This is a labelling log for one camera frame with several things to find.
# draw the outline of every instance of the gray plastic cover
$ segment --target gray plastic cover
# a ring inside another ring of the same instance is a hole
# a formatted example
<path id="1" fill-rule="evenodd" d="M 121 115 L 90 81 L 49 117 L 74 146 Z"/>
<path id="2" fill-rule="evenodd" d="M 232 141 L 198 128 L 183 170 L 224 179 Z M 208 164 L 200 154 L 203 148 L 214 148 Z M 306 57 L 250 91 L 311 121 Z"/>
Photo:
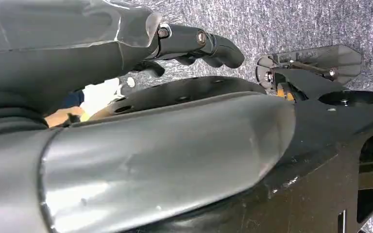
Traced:
<path id="1" fill-rule="evenodd" d="M 148 47 L 161 15 L 120 0 L 0 0 L 0 52 Z"/>
<path id="2" fill-rule="evenodd" d="M 115 233 L 244 191 L 277 163 L 293 105 L 233 93 L 88 122 L 43 156 L 44 209 L 58 233 Z"/>

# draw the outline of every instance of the mounting bolt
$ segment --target mounting bolt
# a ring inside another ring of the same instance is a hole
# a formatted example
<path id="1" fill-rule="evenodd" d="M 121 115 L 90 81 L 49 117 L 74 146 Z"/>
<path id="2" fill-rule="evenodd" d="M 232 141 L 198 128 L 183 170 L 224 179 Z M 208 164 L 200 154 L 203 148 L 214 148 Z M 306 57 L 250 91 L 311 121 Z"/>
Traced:
<path id="1" fill-rule="evenodd" d="M 272 73 L 271 72 L 266 72 L 265 73 L 265 81 L 272 82 Z"/>
<path id="2" fill-rule="evenodd" d="M 197 33 L 197 42 L 200 45 L 205 45 L 205 43 L 206 43 L 206 33 L 204 31 L 199 31 Z"/>
<path id="3" fill-rule="evenodd" d="M 170 35 L 170 33 L 168 32 L 168 30 L 166 28 L 160 28 L 158 30 L 158 37 L 159 38 L 167 38 L 168 36 Z"/>

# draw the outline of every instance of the clear plastic film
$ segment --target clear plastic film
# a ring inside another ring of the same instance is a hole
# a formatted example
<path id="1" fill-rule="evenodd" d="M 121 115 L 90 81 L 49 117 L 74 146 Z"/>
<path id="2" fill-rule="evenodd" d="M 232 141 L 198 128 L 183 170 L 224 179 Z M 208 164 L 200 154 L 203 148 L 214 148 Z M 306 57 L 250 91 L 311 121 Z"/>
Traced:
<path id="1" fill-rule="evenodd" d="M 148 47 L 160 20 L 120 0 L 0 0 L 0 52 L 110 42 Z"/>

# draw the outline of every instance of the curved gray panel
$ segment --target curved gray panel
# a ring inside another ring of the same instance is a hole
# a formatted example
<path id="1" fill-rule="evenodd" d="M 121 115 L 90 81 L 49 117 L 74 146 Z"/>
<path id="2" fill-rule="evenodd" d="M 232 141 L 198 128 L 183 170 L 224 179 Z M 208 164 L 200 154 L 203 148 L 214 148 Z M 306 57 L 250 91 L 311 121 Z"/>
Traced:
<path id="1" fill-rule="evenodd" d="M 55 133 L 0 135 L 0 233 L 48 232 L 39 206 L 38 169 L 42 150 Z"/>
<path id="2" fill-rule="evenodd" d="M 275 165 L 295 127 L 289 102 L 253 93 L 112 119 L 66 129 L 48 148 L 57 232 L 119 232 L 237 194 Z"/>

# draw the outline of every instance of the screw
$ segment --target screw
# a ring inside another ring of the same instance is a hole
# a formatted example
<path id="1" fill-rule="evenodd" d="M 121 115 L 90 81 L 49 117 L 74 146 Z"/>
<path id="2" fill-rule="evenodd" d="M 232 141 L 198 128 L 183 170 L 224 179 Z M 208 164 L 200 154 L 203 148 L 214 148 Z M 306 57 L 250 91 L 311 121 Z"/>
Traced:
<path id="1" fill-rule="evenodd" d="M 200 45 L 205 45 L 206 43 L 206 34 L 204 31 L 199 31 L 197 34 L 197 41 Z"/>
<path id="2" fill-rule="evenodd" d="M 168 36 L 170 35 L 170 33 L 168 32 L 168 30 L 166 28 L 160 28 L 158 30 L 158 36 L 159 38 L 167 38 Z"/>

